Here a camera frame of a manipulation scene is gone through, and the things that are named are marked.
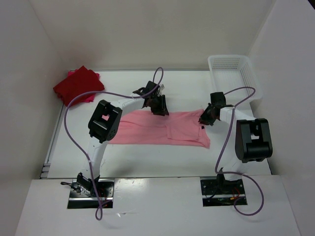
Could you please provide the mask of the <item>light pink t shirt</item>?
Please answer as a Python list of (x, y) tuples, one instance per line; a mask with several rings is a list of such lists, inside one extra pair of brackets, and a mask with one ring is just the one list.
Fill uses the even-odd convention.
[(210, 139), (199, 123), (203, 110), (173, 112), (156, 116), (137, 110), (121, 118), (118, 132), (110, 141), (116, 145), (173, 145), (210, 148)]

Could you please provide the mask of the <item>dark red t shirt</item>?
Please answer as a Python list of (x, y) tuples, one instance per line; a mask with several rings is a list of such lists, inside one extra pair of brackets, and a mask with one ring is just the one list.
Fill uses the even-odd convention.
[(75, 71), (68, 72), (68, 76), (53, 87), (57, 97), (66, 105), (77, 96), (91, 91), (103, 91), (105, 86), (99, 80), (99, 74), (81, 66)]

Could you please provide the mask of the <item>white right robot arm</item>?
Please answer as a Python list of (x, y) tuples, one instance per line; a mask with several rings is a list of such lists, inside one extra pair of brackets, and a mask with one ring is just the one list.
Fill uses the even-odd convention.
[[(211, 93), (210, 100), (199, 122), (213, 126), (215, 121), (219, 120), (229, 124), (227, 136), (215, 165), (216, 188), (221, 193), (227, 193), (247, 173), (249, 162), (262, 162), (272, 156), (270, 128), (267, 119), (248, 116), (237, 110), (237, 105), (227, 104), (223, 92)], [(220, 168), (220, 161), (233, 131), (235, 156)]]

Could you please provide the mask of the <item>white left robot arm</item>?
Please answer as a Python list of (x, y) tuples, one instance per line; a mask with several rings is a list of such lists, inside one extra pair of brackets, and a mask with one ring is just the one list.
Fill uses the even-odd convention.
[(124, 115), (149, 107), (153, 115), (169, 115), (163, 86), (149, 81), (145, 87), (133, 92), (134, 97), (123, 98), (114, 102), (101, 100), (88, 123), (90, 142), (87, 151), (88, 163), (77, 176), (77, 184), (86, 196), (95, 196), (98, 191), (100, 165), (109, 141), (119, 128)]

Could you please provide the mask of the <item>white plastic basket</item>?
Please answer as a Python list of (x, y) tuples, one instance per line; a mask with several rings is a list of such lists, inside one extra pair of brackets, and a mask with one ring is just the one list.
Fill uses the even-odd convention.
[(229, 92), (241, 88), (227, 95), (233, 101), (240, 101), (249, 96), (255, 88), (255, 93), (249, 101), (260, 100), (262, 89), (256, 77), (252, 63), (247, 56), (242, 55), (214, 55), (208, 57), (210, 78), (215, 91)]

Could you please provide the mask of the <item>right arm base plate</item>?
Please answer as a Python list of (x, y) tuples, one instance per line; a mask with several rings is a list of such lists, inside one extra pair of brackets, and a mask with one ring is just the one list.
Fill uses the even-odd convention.
[(216, 178), (202, 178), (200, 180), (202, 202), (204, 207), (224, 207), (247, 205), (245, 189), (242, 180), (219, 183)]

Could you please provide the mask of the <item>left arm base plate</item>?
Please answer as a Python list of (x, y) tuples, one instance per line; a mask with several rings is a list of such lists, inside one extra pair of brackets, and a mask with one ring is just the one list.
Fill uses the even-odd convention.
[[(113, 207), (113, 197), (114, 197), (114, 184), (113, 179), (100, 179), (98, 182), (97, 191), (102, 203), (102, 208), (112, 208)], [(99, 204), (95, 193), (93, 195), (88, 195), (86, 192), (81, 190), (73, 180), (71, 183), (67, 183), (71, 186), (69, 198), (68, 198), (68, 209), (97, 209)]]

